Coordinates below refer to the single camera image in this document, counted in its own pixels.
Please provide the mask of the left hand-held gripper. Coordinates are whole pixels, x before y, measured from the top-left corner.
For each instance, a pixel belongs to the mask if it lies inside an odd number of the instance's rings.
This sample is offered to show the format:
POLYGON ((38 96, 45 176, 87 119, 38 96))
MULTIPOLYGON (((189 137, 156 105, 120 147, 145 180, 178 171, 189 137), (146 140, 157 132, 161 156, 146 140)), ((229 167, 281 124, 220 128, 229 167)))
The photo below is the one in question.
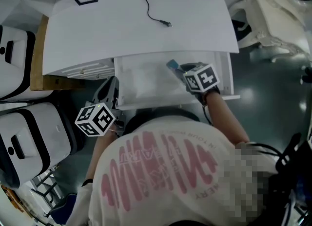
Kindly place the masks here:
POLYGON ((92 102, 86 102, 75 120, 75 125, 87 136, 104 136, 110 127, 116 126, 115 133, 121 135, 125 129, 125 115, 117 108, 119 80, 107 78, 97 89, 92 102))

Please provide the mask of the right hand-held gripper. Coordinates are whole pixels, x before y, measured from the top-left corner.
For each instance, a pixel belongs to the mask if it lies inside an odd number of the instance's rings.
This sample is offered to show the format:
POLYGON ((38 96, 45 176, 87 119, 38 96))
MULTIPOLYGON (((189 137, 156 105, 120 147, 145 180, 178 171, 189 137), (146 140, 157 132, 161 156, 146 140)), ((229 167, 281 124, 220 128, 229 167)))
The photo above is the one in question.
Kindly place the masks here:
POLYGON ((175 77, 186 85, 192 93, 205 93, 220 83, 216 69, 212 63, 186 63, 181 69, 173 69, 175 77))

